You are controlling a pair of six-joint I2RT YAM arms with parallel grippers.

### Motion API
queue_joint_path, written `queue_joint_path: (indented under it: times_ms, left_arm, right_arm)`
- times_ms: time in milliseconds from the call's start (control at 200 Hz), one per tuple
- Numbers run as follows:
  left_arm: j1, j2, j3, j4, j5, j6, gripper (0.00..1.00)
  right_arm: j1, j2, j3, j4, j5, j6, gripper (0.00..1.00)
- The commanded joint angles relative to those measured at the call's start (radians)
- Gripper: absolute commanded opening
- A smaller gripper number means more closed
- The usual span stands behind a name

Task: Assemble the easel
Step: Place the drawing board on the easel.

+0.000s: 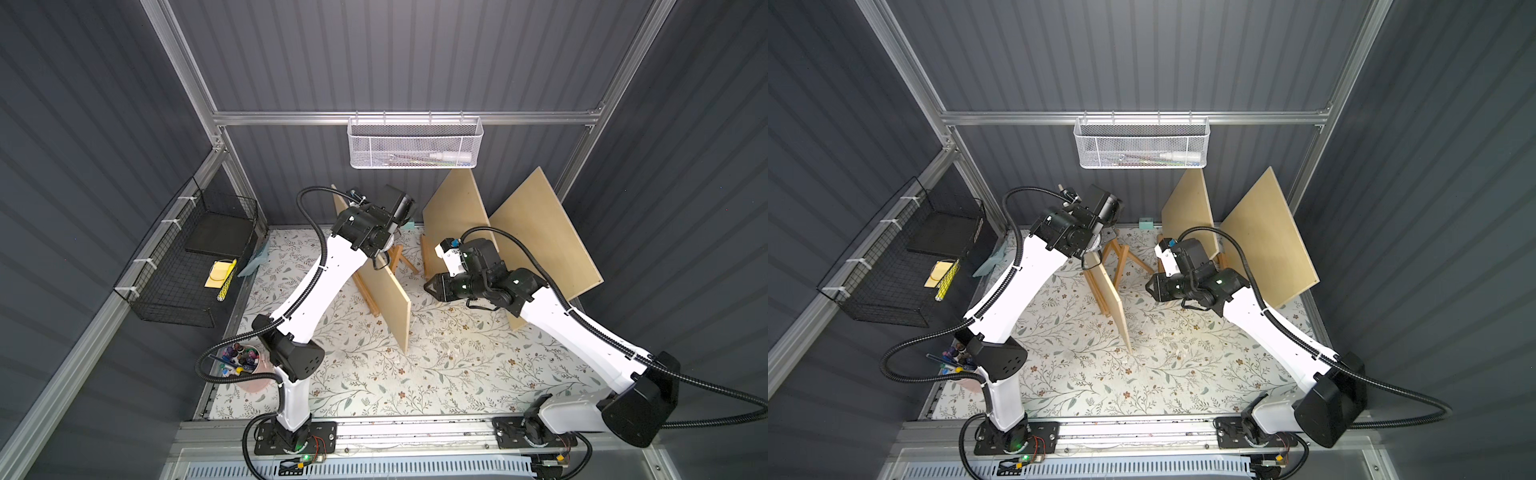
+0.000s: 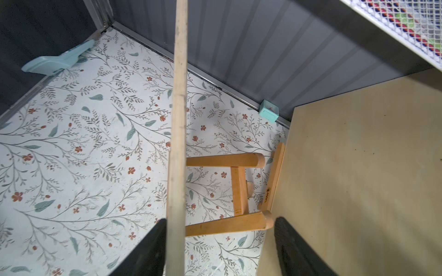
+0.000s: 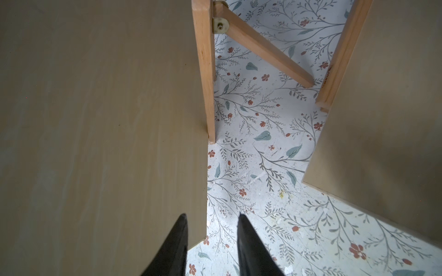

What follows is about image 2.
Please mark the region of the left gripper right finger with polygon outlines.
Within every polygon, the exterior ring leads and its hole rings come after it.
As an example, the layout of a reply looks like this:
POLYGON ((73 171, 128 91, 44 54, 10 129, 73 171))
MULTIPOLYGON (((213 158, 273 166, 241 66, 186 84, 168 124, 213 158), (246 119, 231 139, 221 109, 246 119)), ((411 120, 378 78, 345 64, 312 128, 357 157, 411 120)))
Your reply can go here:
POLYGON ((274 237, 282 275, 336 275, 284 217, 276 219, 274 237))

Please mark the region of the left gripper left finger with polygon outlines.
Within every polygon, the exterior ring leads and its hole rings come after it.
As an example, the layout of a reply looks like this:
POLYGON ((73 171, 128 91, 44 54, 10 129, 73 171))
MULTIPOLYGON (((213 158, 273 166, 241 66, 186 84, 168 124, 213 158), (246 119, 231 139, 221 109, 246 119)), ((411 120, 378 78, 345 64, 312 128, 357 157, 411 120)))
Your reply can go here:
POLYGON ((162 218, 111 276, 162 276, 166 257, 167 220, 162 218))

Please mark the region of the light plywood board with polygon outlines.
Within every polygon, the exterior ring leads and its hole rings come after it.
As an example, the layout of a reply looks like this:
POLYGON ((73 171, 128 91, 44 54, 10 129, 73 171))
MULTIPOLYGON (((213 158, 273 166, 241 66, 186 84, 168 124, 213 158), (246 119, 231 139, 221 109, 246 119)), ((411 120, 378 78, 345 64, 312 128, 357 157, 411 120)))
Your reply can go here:
POLYGON ((168 165, 165 274, 185 274, 186 92, 188 80, 188 1, 176 2, 171 147, 168 165))
POLYGON ((441 72, 296 107, 272 214, 340 276, 441 275, 441 72))

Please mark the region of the wooden easel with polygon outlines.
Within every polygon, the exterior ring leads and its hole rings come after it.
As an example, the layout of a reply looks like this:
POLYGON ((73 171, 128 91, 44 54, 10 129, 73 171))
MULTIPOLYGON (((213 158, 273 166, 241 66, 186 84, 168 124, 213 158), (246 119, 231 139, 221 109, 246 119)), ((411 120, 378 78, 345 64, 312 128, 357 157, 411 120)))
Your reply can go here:
POLYGON ((226 167, 231 169, 234 216, 219 220, 186 226, 186 236, 206 236, 236 232, 266 231, 274 227, 271 210, 280 178, 285 144, 279 143, 272 154, 270 170, 264 199, 258 212, 249 212, 248 199, 252 188, 246 181, 246 169, 262 169, 266 165, 263 154, 244 153, 191 157, 186 160, 188 167, 226 167))

